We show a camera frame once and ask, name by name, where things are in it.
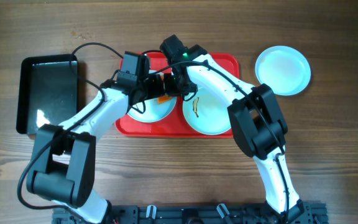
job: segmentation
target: wooden surface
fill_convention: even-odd
[[[91,41],[122,53],[157,49],[172,34],[187,46],[233,54],[242,79],[255,85],[254,63],[267,47],[289,45],[305,55],[310,87],[278,97],[289,127],[293,185],[303,200],[327,203],[331,223],[358,223],[358,1],[24,2],[0,4],[0,223],[51,219],[51,211],[28,210],[16,198],[33,145],[15,130],[22,60]],[[77,57],[96,83],[119,65],[99,47]],[[95,94],[87,87],[87,101]],[[112,127],[97,146],[96,162],[94,187],[115,205],[265,200],[255,162],[232,139],[126,138]],[[27,191],[25,197],[48,203]]]

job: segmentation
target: white round plate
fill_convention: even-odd
[[[231,128],[227,106],[202,87],[193,99],[183,102],[183,115],[187,123],[202,134],[222,134]]]
[[[175,107],[175,104],[177,103],[177,98],[173,97],[171,100],[168,100],[162,104],[157,103],[156,98],[146,100],[144,101],[144,103],[146,105],[146,111],[143,114],[137,112],[134,109],[130,109],[128,115],[137,121],[143,123],[151,123],[159,121],[168,116],[168,114],[170,114]],[[137,103],[134,105],[134,107],[138,108],[140,111],[143,111],[142,103]]]
[[[255,73],[275,94],[295,95],[304,90],[311,78],[310,65],[299,51],[287,46],[264,50],[256,60]]]

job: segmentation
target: wooden table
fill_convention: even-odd
[[[255,60],[267,47],[289,45],[305,55],[310,87],[277,97],[289,126],[293,185],[303,200],[327,203],[331,223],[358,223],[358,1],[24,2],[0,4],[0,223],[51,219],[51,211],[26,209],[16,198],[34,143],[15,130],[22,60],[93,41],[119,52],[157,49],[172,34],[187,46],[233,54],[241,78],[255,85]],[[96,83],[119,65],[100,47],[77,56]],[[88,87],[86,101],[95,94]],[[126,138],[111,127],[96,163],[94,187],[115,205],[265,200],[255,162],[232,139]],[[27,191],[25,197],[48,203]]]

